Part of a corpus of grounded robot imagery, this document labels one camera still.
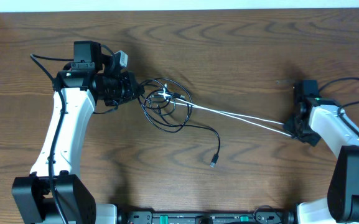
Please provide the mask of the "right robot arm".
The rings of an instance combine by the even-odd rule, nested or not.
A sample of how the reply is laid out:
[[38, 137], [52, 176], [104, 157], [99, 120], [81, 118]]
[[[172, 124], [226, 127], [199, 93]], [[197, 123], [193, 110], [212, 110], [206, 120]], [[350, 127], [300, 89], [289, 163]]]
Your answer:
[[283, 128], [291, 138], [316, 146], [323, 140], [336, 157], [327, 196], [302, 202], [283, 223], [359, 223], [359, 128], [345, 107], [321, 96], [315, 80], [293, 85], [294, 112]]

